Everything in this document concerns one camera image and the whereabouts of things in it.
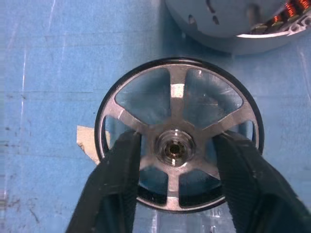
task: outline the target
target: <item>center hub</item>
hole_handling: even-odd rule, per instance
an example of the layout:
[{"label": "center hub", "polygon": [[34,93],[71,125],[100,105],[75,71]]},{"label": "center hub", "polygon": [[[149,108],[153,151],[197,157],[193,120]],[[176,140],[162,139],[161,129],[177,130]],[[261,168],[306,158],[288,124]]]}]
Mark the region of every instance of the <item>center hub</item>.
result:
[{"label": "center hub", "polygon": [[192,158],[195,145],[192,137],[178,129],[163,132],[156,145],[157,158],[170,165],[181,166]]}]

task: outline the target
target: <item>aluminum spoked wheel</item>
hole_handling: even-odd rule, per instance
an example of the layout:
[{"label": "aluminum spoked wheel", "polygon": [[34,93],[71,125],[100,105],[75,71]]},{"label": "aluminum spoked wheel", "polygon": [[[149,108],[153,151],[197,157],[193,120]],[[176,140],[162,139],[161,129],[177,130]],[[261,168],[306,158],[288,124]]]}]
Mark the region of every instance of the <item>aluminum spoked wheel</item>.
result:
[{"label": "aluminum spoked wheel", "polygon": [[[136,79],[158,70],[167,74],[156,74],[162,76],[167,85],[160,84],[161,91],[155,91],[156,85],[151,81],[151,89],[144,91],[146,86],[140,84],[139,93],[146,92],[147,95],[136,97],[135,101],[143,102],[151,96],[149,99],[153,103],[143,104],[138,111],[127,109],[124,103],[129,101],[128,92],[123,93],[125,101],[118,95]],[[165,99],[161,96],[168,97],[166,107],[160,104],[160,100]],[[233,101],[233,107],[227,107],[226,102],[231,99],[241,101]],[[168,111],[160,120],[150,120],[157,107]],[[242,133],[246,136],[250,130],[248,137],[260,152],[263,150],[262,120],[249,92],[226,71],[197,60],[171,58],[149,62],[128,72],[112,86],[99,108],[95,123],[99,159],[104,158],[110,149],[105,133],[109,130],[108,117],[142,134],[138,201],[159,210],[193,212],[224,202],[212,146],[214,136],[227,130],[240,132],[250,122],[251,126]]]}]

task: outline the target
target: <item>black clamp jaw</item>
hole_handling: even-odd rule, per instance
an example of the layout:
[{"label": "black clamp jaw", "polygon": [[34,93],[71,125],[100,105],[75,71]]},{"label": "black clamp jaw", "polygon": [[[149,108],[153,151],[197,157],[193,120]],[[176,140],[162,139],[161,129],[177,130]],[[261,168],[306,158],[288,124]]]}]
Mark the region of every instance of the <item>black clamp jaw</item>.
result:
[{"label": "black clamp jaw", "polygon": [[[131,233],[140,134],[125,132],[91,173],[66,233]],[[311,233],[311,215],[253,142],[227,131],[213,138],[223,193],[237,233]]]}]

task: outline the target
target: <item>metal hub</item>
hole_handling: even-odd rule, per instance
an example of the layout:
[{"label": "metal hub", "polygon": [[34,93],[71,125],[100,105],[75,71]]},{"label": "metal hub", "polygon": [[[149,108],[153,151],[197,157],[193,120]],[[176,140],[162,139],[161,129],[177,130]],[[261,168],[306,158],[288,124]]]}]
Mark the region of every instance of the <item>metal hub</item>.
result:
[{"label": "metal hub", "polygon": [[[116,95],[132,80],[155,69],[167,69],[170,74],[171,114],[162,124],[150,125],[132,115],[116,102]],[[198,128],[184,119],[185,79],[190,69],[208,72],[228,84],[242,99],[241,106],[218,121],[204,128]],[[224,202],[219,173],[214,162],[208,159],[207,141],[236,125],[246,121],[253,124],[252,140],[259,151],[263,149],[263,126],[259,110],[253,98],[242,84],[233,76],[213,66],[196,60],[172,58],[141,65],[123,76],[105,96],[95,123],[95,145],[102,159],[109,151],[105,137],[105,118],[113,117],[123,124],[140,132],[146,138],[145,154],[141,156],[141,173],[151,167],[167,175],[165,194],[157,193],[148,187],[138,187],[138,201],[150,207],[173,211],[201,211]],[[181,179],[194,170],[202,171],[210,182],[210,190],[196,196],[191,188],[185,190]]]}]

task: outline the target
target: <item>blue work surface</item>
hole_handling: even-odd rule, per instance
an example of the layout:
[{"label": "blue work surface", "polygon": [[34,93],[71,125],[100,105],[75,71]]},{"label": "blue work surface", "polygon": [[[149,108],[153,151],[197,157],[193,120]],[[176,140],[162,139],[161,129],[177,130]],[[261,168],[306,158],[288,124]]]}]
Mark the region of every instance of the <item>blue work surface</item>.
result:
[{"label": "blue work surface", "polygon": [[[66,229],[95,167],[76,145],[77,125],[94,126],[104,95],[124,73],[169,56],[211,62],[248,88],[263,117],[265,159],[311,208],[310,33],[234,57],[182,34],[163,0],[6,0],[5,15],[5,232]],[[191,215],[138,205],[134,232],[232,233],[224,212],[226,205]]]}]

